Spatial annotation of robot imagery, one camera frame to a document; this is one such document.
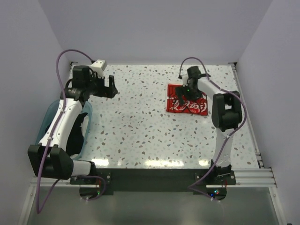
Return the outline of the white t-shirt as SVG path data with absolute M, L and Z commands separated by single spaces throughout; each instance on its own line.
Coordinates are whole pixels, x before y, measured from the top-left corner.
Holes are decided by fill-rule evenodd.
M 208 100 L 207 95 L 203 92 L 202 97 L 197 100 L 188 100 L 182 96 L 183 104 L 179 102 L 179 98 L 175 92 L 178 84 L 168 84 L 166 91 L 166 107 L 168 113 L 188 113 L 200 116 L 208 116 Z

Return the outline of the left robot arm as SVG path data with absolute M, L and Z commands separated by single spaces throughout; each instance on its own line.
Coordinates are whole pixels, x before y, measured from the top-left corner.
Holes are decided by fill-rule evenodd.
M 38 178 L 67 180 L 80 176 L 87 184 L 96 181 L 95 164 L 72 159 L 67 153 L 67 142 L 77 117 L 91 95 L 114 98 L 118 93 L 114 76 L 110 75 L 109 85 L 105 85 L 105 67 L 104 60 L 73 67 L 72 86 L 62 91 L 57 112 L 47 132 L 38 144 L 28 148 L 30 163 Z

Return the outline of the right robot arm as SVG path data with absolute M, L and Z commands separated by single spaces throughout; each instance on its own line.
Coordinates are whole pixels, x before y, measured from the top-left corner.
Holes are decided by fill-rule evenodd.
M 212 165 L 220 168 L 229 167 L 233 132 L 242 122 L 240 94 L 221 89 L 209 76 L 202 74 L 197 66 L 187 69 L 181 77 L 182 85 L 175 89 L 180 106 L 184 101 L 196 101 L 206 94 L 212 100 L 211 120 L 216 128 L 216 150 Z

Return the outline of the blue plastic basket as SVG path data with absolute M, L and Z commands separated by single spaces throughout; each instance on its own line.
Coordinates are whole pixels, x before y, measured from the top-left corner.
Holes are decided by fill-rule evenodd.
M 61 108 L 63 100 L 54 101 L 46 111 L 39 133 L 37 135 L 36 145 L 46 146 L 47 138 L 52 130 Z M 92 106 L 86 102 L 84 106 L 73 99 L 67 99 L 64 113 L 56 126 L 50 147 L 58 145 L 73 160 L 78 160 L 84 150 L 85 141 L 88 136 L 92 116 Z

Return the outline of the black clothes in basket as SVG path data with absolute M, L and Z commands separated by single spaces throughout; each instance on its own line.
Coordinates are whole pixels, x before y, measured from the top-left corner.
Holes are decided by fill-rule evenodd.
M 87 112 L 81 113 L 77 116 L 74 121 L 73 127 L 69 133 L 66 153 L 71 158 L 76 158 L 80 155 L 87 132 L 89 123 L 89 114 Z

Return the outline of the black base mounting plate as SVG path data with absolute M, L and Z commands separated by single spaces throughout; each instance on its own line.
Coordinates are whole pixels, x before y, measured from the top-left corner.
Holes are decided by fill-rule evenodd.
M 187 192 L 207 193 L 224 198 L 228 185 L 236 185 L 234 171 L 218 174 L 208 169 L 96 169 L 93 176 L 72 177 L 72 185 L 79 185 L 81 197 L 95 199 L 97 195 L 116 192 Z

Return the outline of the aluminium frame rail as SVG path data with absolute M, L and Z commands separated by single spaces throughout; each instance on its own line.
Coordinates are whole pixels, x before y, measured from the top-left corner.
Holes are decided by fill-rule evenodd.
M 277 184 L 271 168 L 259 169 L 234 169 L 236 185 L 234 187 L 241 188 L 276 188 Z M 50 187 L 55 182 L 55 179 L 42 178 L 41 186 Z M 60 180 L 56 187 L 88 187 L 90 185 L 75 185 L 70 183 L 71 180 Z M 33 177 L 30 181 L 31 186 L 36 186 L 37 178 Z

